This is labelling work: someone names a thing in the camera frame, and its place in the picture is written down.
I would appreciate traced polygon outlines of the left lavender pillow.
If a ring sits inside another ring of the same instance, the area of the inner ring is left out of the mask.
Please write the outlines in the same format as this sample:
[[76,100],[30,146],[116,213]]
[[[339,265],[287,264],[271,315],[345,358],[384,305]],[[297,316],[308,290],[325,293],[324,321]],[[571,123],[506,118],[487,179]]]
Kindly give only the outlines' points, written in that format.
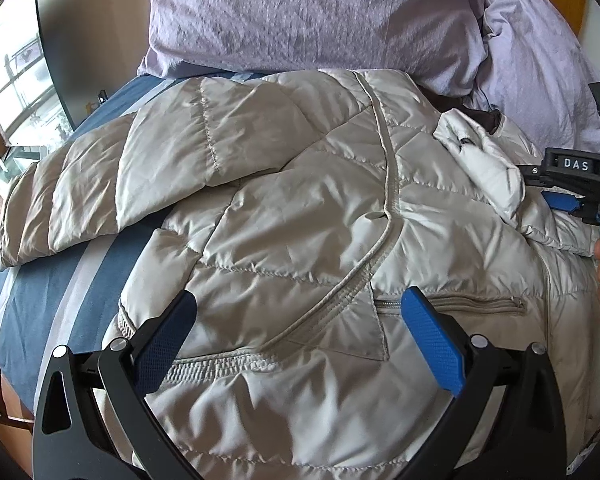
[[141,73],[391,68],[466,96],[486,59],[486,0],[150,0]]

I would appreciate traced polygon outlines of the beige puffer jacket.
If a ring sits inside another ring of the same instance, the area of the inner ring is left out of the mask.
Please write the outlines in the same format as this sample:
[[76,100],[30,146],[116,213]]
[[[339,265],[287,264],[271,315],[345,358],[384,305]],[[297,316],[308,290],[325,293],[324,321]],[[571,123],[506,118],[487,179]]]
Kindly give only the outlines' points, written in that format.
[[577,456],[600,424],[594,226],[551,210],[517,125],[441,113],[396,70],[193,78],[10,190],[0,266],[163,222],[106,338],[182,290],[197,321],[149,405],[209,479],[388,479],[450,397],[399,314],[416,286],[504,348],[545,344]]

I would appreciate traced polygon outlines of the lavender pillow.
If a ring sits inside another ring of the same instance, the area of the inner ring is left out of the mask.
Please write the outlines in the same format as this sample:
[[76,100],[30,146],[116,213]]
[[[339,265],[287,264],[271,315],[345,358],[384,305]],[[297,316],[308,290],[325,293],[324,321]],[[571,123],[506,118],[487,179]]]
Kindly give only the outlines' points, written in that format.
[[466,96],[486,59],[486,0],[150,0],[141,73],[391,68]]
[[548,0],[486,0],[486,60],[468,105],[498,110],[539,151],[600,154],[600,114],[590,85],[600,71]]

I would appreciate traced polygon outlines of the right lavender pillow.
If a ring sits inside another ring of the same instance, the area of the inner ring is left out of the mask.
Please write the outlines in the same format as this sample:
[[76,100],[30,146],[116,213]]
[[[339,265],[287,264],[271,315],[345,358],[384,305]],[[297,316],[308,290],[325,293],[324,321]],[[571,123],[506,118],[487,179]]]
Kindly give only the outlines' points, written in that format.
[[600,114],[590,85],[600,71],[548,0],[486,0],[486,60],[468,105],[498,110],[539,151],[600,154]]

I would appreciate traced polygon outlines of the black television screen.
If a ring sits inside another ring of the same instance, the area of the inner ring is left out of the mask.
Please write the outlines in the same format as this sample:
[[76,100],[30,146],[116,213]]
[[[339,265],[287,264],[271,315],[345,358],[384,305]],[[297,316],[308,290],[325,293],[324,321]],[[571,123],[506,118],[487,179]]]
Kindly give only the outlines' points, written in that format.
[[148,49],[149,0],[36,0],[50,76],[70,122],[87,118],[99,92],[136,75]]

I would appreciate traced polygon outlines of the blue striped bed sheet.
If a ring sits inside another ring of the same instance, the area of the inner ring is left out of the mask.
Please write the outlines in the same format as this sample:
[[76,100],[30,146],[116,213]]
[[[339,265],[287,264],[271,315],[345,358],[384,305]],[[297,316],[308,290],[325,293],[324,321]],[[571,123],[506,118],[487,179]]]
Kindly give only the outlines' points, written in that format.
[[166,214],[151,214],[101,242],[0,270],[0,367],[29,411],[53,348],[99,349],[122,288]]

